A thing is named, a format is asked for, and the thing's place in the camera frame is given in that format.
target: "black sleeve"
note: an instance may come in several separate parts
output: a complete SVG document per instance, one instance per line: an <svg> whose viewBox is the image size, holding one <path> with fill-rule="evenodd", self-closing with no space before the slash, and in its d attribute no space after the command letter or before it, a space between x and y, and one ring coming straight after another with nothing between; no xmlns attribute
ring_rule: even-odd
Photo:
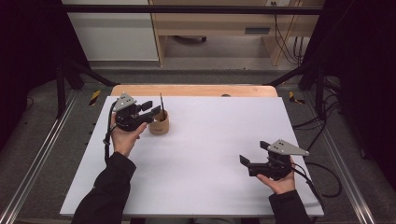
<svg viewBox="0 0 396 224"><path fill-rule="evenodd" d="M135 169L133 162L115 152L106 169L96 178L93 189L79 204L72 224L121 223Z"/></svg>
<svg viewBox="0 0 396 224"><path fill-rule="evenodd" d="M278 195L273 194L269 200L275 215L276 224L312 223L306 214L297 190Z"/></svg>

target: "white wall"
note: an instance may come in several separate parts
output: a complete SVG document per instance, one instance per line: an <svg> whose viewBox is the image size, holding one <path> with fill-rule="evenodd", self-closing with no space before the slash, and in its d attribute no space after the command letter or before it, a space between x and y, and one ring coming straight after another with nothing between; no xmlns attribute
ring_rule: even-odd
<svg viewBox="0 0 396 224"><path fill-rule="evenodd" d="M147 0L63 0L64 4L147 5ZM158 61L148 13L69 13L89 61Z"/></svg>

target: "hand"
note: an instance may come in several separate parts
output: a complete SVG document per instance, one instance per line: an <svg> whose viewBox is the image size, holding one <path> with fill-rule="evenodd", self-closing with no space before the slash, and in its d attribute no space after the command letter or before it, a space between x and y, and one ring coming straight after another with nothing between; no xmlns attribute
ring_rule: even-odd
<svg viewBox="0 0 396 224"><path fill-rule="evenodd" d="M116 123L116 114L111 116L111 126ZM135 131L125 132L119 127L116 127L113 132L111 132L111 139L113 141L113 147L115 152L119 152L125 157L129 157L129 154L134 147L134 143L140 138L141 134L147 128L148 124L146 122L142 123Z"/></svg>
<svg viewBox="0 0 396 224"><path fill-rule="evenodd" d="M294 167L293 159L290 157L292 167ZM257 178L266 186L270 187L275 194L282 194L295 190L294 171L291 171L284 178L273 180L265 175L257 175Z"/></svg>

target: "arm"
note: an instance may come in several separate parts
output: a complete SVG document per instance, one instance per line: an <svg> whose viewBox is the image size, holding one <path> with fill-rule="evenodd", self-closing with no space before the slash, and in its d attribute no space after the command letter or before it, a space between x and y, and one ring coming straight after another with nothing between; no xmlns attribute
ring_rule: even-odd
<svg viewBox="0 0 396 224"><path fill-rule="evenodd" d="M93 189L79 204L72 224L118 224L128 200L131 178L136 169L128 159L134 143L145 131L147 123L134 132L125 132L116 127L111 133L114 153L108 160L106 169L97 176Z"/></svg>
<svg viewBox="0 0 396 224"><path fill-rule="evenodd" d="M257 175L257 178L274 192L269 197L269 201L275 215L276 224L312 223L295 188L293 171L277 181L265 175Z"/></svg>

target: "white tabletop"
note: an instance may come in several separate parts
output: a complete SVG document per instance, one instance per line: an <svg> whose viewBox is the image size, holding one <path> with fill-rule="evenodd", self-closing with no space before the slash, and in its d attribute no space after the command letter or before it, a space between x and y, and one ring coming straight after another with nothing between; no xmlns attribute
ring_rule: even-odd
<svg viewBox="0 0 396 224"><path fill-rule="evenodd" d="M160 105L160 97L137 96ZM61 215L73 216L95 178L105 167L104 144L109 96L92 138L67 193ZM130 159L137 169L124 209L129 217L263 217L272 215L272 191L256 177L239 155L251 162L267 162L260 141L279 138L298 146L290 120L279 97L163 97L169 113L166 135L142 133ZM293 160L305 168L300 156ZM323 216L311 189L299 175L296 188L309 216Z"/></svg>

